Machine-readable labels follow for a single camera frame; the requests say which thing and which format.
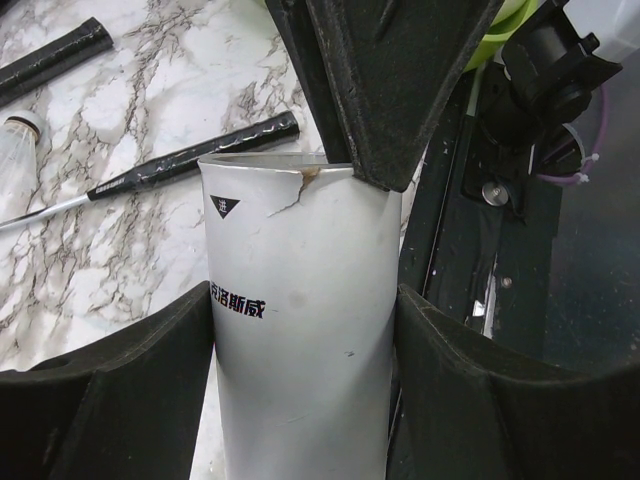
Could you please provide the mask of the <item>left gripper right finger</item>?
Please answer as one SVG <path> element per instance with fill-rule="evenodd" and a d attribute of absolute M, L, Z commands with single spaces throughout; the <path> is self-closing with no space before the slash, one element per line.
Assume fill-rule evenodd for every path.
<path fill-rule="evenodd" d="M 635 479 L 639 369 L 585 375 L 529 358 L 407 285 L 395 339 L 421 479 Z"/>

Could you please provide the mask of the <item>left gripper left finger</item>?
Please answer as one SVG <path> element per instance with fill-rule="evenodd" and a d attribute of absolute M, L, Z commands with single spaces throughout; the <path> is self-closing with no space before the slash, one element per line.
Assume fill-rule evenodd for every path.
<path fill-rule="evenodd" d="M 101 340 L 2 372 L 2 478 L 189 478 L 214 339 L 202 282 Z"/>

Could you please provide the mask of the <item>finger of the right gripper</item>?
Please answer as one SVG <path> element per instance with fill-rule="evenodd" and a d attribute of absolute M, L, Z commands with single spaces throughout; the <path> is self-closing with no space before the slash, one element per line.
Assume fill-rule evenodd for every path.
<path fill-rule="evenodd" d="M 502 4 L 493 0 L 271 0 L 327 159 L 404 192 L 463 70 Z"/>

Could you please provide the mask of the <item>white shuttlecock tube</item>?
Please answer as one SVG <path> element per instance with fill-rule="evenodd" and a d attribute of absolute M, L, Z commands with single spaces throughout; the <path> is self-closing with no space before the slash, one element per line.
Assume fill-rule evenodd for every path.
<path fill-rule="evenodd" d="M 321 155 L 199 168 L 227 477 L 383 478 L 401 195 Z"/>

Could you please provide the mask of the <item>white feather shuttlecock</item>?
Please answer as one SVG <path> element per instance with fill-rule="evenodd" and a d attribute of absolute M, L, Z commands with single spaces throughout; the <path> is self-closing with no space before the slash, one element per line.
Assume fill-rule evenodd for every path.
<path fill-rule="evenodd" d="M 17 111 L 1 125 L 1 194 L 11 199 L 30 195 L 37 185 L 37 146 L 44 120 L 29 110 Z"/>

